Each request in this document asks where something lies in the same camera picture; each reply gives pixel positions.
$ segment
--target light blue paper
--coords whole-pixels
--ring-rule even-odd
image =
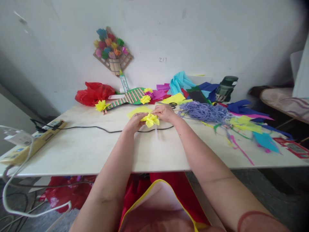
[[[255,139],[257,140],[258,144],[260,144],[262,147],[265,147],[269,150],[280,153],[273,138],[269,134],[267,133],[259,134],[259,133],[253,132],[253,135]]]
[[[202,91],[202,94],[205,96],[205,98],[208,98],[210,92],[206,90],[201,90],[201,91]]]
[[[181,88],[184,90],[191,89],[191,87],[195,87],[196,85],[187,78],[186,73],[184,71],[175,74],[174,78],[171,80],[170,88],[172,95],[177,93],[182,93]]]

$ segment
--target yarn bundle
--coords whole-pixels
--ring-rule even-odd
[[[189,115],[192,119],[197,119],[203,122],[215,122],[225,124],[226,120],[232,118],[232,114],[229,113],[228,109],[221,105],[210,105],[206,103],[199,103],[191,101],[180,105],[178,115],[185,117]]]

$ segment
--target green paper guitar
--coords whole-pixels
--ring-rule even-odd
[[[113,101],[106,109],[110,110],[116,106],[122,105],[124,103],[130,103],[134,105],[141,104],[141,98],[144,96],[145,88],[132,89],[125,93],[125,97]]]

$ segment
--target water bottle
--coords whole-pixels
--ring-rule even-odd
[[[216,91],[216,102],[229,102],[237,81],[238,77],[235,76],[224,77]]]

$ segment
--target forearm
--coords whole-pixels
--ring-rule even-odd
[[[201,184],[234,176],[225,163],[196,135],[183,119],[175,118],[173,125],[183,144],[188,163]]]
[[[114,231],[133,165],[134,133],[123,131],[70,231]]]
[[[270,214],[183,119],[176,119],[174,126],[193,173],[226,227],[237,231],[240,217],[248,211]]]

